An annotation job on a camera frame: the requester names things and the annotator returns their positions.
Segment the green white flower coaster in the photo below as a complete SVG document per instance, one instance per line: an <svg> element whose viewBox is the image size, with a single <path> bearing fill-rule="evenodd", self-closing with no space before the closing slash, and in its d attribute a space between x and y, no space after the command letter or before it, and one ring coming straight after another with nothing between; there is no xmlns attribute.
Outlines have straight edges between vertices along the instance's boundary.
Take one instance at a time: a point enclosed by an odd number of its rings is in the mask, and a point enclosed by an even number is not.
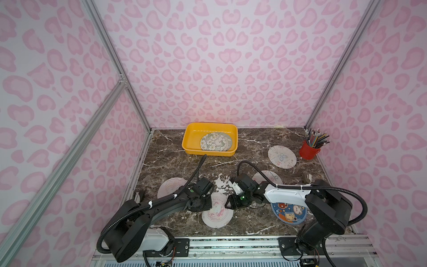
<svg viewBox="0 0 427 267"><path fill-rule="evenodd" d="M200 141L200 147L205 151L227 151L228 144L228 139L222 132L208 133Z"/></svg>

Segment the green bunny coaster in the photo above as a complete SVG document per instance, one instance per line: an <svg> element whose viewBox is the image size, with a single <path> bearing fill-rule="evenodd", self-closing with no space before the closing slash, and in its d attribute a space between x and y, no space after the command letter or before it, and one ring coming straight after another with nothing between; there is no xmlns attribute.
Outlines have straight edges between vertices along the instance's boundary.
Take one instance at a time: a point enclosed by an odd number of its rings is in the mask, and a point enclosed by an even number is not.
<svg viewBox="0 0 427 267"><path fill-rule="evenodd" d="M227 133L225 134L226 138L228 139L228 151L232 148L233 146L233 139L230 135L228 135Z"/></svg>

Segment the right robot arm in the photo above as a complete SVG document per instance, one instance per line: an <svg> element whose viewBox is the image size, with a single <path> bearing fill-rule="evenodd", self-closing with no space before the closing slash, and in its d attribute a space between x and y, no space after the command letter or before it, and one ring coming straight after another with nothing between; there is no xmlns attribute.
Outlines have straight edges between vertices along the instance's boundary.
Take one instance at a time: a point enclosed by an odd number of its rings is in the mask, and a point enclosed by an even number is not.
<svg viewBox="0 0 427 267"><path fill-rule="evenodd" d="M311 211L313 219L298 232L292 248L309 255L333 235L342 235L348 226L362 221L368 213L366 201L358 194L315 180L307 185L281 185L271 181L257 166L248 161L263 178L256 182L240 171L230 180L234 193L228 196L225 208L247 208L252 203L296 204Z"/></svg>

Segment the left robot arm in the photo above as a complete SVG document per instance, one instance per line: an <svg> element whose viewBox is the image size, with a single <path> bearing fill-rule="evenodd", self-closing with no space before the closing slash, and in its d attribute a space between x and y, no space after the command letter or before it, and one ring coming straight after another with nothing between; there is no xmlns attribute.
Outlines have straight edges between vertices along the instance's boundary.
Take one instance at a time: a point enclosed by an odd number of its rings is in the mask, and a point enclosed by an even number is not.
<svg viewBox="0 0 427 267"><path fill-rule="evenodd" d="M124 262L140 249L153 223L184 210L210 210L213 183L207 178L192 182L206 159L207 155L204 155L186 183L173 193L150 201L126 201L101 230L96 250L101 254L112 254L119 263Z"/></svg>

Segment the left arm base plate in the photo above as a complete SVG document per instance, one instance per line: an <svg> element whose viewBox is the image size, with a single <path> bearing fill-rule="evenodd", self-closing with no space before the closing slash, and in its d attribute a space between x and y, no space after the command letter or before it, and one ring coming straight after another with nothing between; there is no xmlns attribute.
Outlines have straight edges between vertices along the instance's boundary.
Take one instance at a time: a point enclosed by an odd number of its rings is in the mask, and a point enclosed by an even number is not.
<svg viewBox="0 0 427 267"><path fill-rule="evenodd" d="M177 238L169 241L166 246L160 251L148 250L146 256L149 258L172 258L172 257L188 257L190 249L190 239Z"/></svg>

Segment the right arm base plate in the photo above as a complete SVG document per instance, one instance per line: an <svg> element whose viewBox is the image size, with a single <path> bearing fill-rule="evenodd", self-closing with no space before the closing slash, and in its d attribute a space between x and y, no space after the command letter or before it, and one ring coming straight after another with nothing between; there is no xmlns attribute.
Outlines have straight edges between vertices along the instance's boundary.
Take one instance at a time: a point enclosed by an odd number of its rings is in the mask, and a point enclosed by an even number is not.
<svg viewBox="0 0 427 267"><path fill-rule="evenodd" d="M303 256L324 256L323 243L316 244L315 247L296 242L296 237L279 237L278 245L282 256L287 258Z"/></svg>

